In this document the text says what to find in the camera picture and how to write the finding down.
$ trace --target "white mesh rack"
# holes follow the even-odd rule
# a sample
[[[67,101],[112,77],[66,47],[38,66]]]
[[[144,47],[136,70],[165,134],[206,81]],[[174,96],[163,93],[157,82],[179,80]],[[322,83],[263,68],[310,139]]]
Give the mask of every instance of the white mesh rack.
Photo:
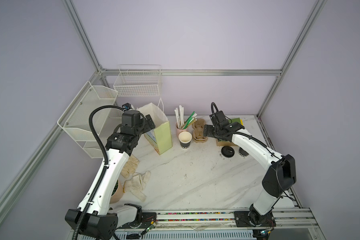
[[[160,65],[119,65],[113,85],[119,97],[159,96],[162,80]]]
[[[91,158],[102,158],[100,147],[89,128],[89,115],[100,106],[113,105],[116,101],[117,91],[105,86],[93,86],[89,82],[83,88],[88,88],[88,90],[68,117],[66,117],[66,112],[63,113],[58,120],[58,125]],[[121,111],[109,108],[102,109],[94,115],[93,125],[103,144],[106,143],[107,137],[117,124],[121,122],[121,113],[119,112]]]

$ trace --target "white paper cup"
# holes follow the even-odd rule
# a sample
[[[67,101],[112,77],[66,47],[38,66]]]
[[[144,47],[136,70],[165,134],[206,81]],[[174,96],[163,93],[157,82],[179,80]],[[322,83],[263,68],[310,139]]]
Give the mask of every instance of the white paper cup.
[[[190,132],[181,132],[178,136],[182,148],[187,149],[191,144],[192,134]]]

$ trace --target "white marble tabletop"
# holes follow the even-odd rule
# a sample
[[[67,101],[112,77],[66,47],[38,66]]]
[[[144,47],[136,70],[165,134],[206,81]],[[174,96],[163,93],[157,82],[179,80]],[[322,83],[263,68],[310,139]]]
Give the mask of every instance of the white marble tabletop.
[[[253,115],[228,117],[240,117],[244,127],[265,142]],[[211,124],[209,116],[203,118]],[[213,138],[205,143],[192,141],[188,149],[182,149],[175,135],[175,117],[168,119],[171,149],[158,155],[145,137],[141,137],[132,153],[140,160],[136,172],[143,174],[149,170],[152,174],[143,191],[146,201],[141,202],[127,192],[113,206],[132,203],[141,205],[144,210],[203,210],[247,208],[254,203],[262,190],[261,180],[266,171],[253,157],[240,156],[239,147],[233,147],[233,157],[224,157],[222,147],[216,146]],[[124,181],[120,176],[119,185],[124,185]],[[280,199],[275,205],[275,208],[290,207],[294,204],[287,198]]]

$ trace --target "mesh shelf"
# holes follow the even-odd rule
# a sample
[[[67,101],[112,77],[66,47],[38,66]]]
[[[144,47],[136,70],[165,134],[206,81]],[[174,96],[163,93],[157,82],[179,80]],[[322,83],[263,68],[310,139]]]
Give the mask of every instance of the mesh shelf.
[[[107,88],[105,86],[92,86],[89,82],[85,84],[88,90],[84,96],[80,99],[80,102],[76,105],[71,115],[68,118],[64,118],[65,113],[59,118],[58,125],[75,141],[79,144],[84,151],[92,158],[102,157],[101,150],[93,136],[89,127],[89,115],[91,112],[104,105],[113,105],[116,101],[117,91]],[[111,108],[102,109],[97,112],[93,117],[93,125],[96,132],[100,135],[103,131],[103,127],[108,119]],[[121,122],[119,118],[110,119],[111,125],[117,125]]]
[[[131,66],[133,69],[120,69]],[[162,85],[160,68],[160,65],[119,65],[120,73],[113,87],[119,92],[119,97],[159,96]]]

